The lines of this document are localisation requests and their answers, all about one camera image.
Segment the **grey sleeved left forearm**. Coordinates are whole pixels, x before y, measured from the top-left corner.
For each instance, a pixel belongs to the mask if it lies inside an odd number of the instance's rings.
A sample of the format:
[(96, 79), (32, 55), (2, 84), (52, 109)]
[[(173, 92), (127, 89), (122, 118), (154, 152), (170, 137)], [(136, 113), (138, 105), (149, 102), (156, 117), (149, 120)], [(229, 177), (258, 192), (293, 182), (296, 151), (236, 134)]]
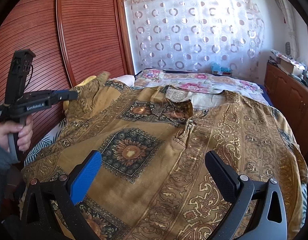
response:
[(7, 172), (10, 167), (16, 163), (18, 163), (17, 157), (0, 146), (0, 207), (4, 196)]

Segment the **person's left hand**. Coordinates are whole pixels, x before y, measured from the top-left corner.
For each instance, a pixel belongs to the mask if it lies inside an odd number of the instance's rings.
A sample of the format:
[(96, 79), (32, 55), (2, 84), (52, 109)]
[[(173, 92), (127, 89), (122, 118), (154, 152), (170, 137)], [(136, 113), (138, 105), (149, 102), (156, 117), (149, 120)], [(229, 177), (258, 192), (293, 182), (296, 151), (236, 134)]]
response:
[(6, 151), (10, 151), (8, 143), (8, 134), (17, 133), (17, 146), (20, 151), (27, 151), (31, 144), (33, 136), (33, 117), (27, 116), (25, 125), (14, 121), (6, 121), (0, 123), (0, 146)]

